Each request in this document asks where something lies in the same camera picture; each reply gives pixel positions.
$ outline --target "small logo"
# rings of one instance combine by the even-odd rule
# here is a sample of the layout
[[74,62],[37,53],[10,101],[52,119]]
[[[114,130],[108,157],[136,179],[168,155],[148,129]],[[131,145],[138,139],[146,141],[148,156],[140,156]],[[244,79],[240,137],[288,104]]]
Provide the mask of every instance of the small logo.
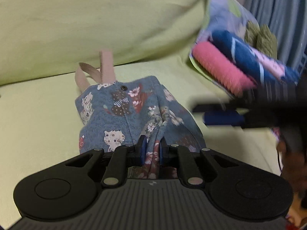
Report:
[[148,183],[149,185],[152,185],[152,186],[154,186],[155,184],[157,184],[155,181],[152,181],[152,182],[150,182],[150,183]]

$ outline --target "fabric handle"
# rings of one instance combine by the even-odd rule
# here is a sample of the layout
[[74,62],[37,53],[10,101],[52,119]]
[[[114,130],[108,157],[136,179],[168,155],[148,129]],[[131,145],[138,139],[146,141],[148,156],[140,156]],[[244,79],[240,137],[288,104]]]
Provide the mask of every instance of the fabric handle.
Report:
[[116,81],[112,51],[102,50],[99,52],[99,56],[100,71],[87,63],[79,63],[75,73],[75,81],[82,93],[91,86],[84,72],[90,75],[98,84],[114,83]]

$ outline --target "snap button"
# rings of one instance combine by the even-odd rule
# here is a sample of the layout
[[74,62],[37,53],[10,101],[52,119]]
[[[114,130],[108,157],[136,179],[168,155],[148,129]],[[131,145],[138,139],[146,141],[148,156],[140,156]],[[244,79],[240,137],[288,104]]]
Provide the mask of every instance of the snap button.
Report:
[[127,88],[125,85],[122,85],[122,86],[120,87],[120,89],[122,89],[123,91],[128,90],[128,88]]

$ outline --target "black cable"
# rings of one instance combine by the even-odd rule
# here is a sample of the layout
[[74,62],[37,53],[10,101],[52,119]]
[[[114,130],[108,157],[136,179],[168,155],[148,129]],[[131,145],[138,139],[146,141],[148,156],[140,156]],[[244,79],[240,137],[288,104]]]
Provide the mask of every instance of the black cable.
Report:
[[279,159],[279,152],[278,151],[277,151],[277,160],[278,160],[278,166],[279,166],[280,172],[282,172],[282,168],[281,168],[281,165],[280,165],[280,159]]

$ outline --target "green sofa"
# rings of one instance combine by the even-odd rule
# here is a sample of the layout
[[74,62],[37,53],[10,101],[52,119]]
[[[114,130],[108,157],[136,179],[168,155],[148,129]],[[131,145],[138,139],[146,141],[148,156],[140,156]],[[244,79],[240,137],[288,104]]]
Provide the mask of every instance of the green sofa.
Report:
[[[154,75],[187,109],[195,99],[229,100],[188,62],[208,2],[0,0],[0,225],[20,217],[13,190],[22,178],[78,155],[73,72],[78,62],[98,67],[101,48],[113,49],[118,80]],[[195,120],[209,148],[279,173],[269,130]]]

